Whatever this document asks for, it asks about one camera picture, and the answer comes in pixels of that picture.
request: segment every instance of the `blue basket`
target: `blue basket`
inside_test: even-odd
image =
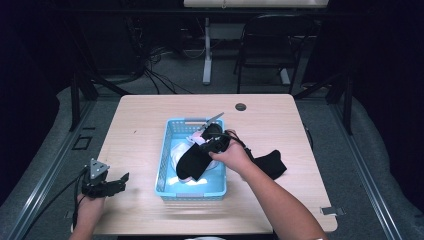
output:
[[[203,173],[196,182],[181,182],[171,165],[171,149],[181,142],[189,143],[186,137],[196,132],[205,118],[172,118],[166,123],[160,164],[156,177],[155,193],[164,201],[214,201],[222,200],[227,191],[226,167],[219,162],[213,169]],[[224,122],[216,120],[222,129]]]

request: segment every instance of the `gray carpet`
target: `gray carpet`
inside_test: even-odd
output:
[[[167,76],[172,82],[192,93],[235,93],[236,76],[232,74],[235,51],[229,51],[225,48],[225,44],[225,42],[221,43],[221,48],[218,47],[213,52],[212,83],[209,86],[202,84],[203,56],[187,58],[175,54],[164,54],[161,61],[153,66],[153,70]],[[299,70],[300,76],[306,62],[307,58],[305,57]],[[258,75],[261,81],[265,82],[276,81],[275,76],[269,72],[250,71],[245,74]],[[110,78],[110,80],[118,81],[119,78]],[[160,94],[171,93],[162,83],[156,82]],[[135,94],[157,94],[152,81],[146,77],[119,86]],[[119,97],[103,86],[96,85],[96,87],[100,97],[94,105],[86,104],[86,109],[91,109],[91,111],[77,132],[77,135],[80,134],[82,137],[91,137],[91,142],[86,150],[72,150],[75,139],[68,144],[70,148],[65,151],[64,164],[60,166],[59,174],[54,176],[54,183],[41,208],[77,176],[89,159],[96,158],[100,151]],[[287,90],[287,88],[276,87],[243,87],[242,93],[285,93]],[[301,90],[302,88],[296,85],[295,93]],[[189,94],[178,87],[176,91],[181,94]],[[339,227],[335,232],[330,233],[329,237],[330,239],[386,239],[384,229],[363,182],[359,178],[354,164],[354,156],[344,138],[343,131],[338,127],[337,121],[339,120],[334,116],[331,107],[323,100],[325,93],[326,89],[319,90],[310,98],[298,100],[296,103],[303,122],[310,129],[313,152],[330,201],[333,206],[343,207],[347,213],[337,217]],[[62,144],[69,139],[68,129],[71,126],[69,89],[61,92],[58,98],[61,102],[61,109],[55,125],[21,181],[0,208],[0,239],[7,239],[14,230],[32,191],[46,173],[46,169],[55,161]],[[352,129],[355,142],[403,239],[424,239],[422,213],[403,197],[399,186],[391,177],[384,143],[366,111],[357,101],[353,103]],[[71,187],[48,208],[26,239],[66,239],[69,236],[71,219],[64,216],[73,208],[72,191]],[[116,237],[96,236],[95,239],[116,239]]]

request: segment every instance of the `chair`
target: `chair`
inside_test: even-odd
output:
[[[305,16],[265,14],[250,19],[242,32],[233,72],[236,74],[238,69],[237,93],[240,93],[242,69],[245,67],[276,68],[277,75],[284,68],[292,68],[293,74],[288,91],[291,94],[302,47],[315,30],[315,26],[315,22]],[[282,86],[283,83],[267,85]]]

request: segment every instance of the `person's arm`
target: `person's arm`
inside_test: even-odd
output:
[[[309,210],[259,169],[239,143],[231,140],[225,152],[211,152],[210,156],[236,171],[249,184],[279,238],[327,239]]]
[[[89,198],[82,194],[78,207],[77,225],[69,237],[70,240],[89,240],[93,236],[94,228],[99,221],[105,203],[105,198]]]

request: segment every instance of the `white table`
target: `white table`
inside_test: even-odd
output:
[[[190,8],[326,8],[328,0],[184,0],[184,7]],[[211,82],[212,54],[210,49],[210,23],[205,20],[205,66],[203,84]],[[235,28],[240,34],[242,27]]]

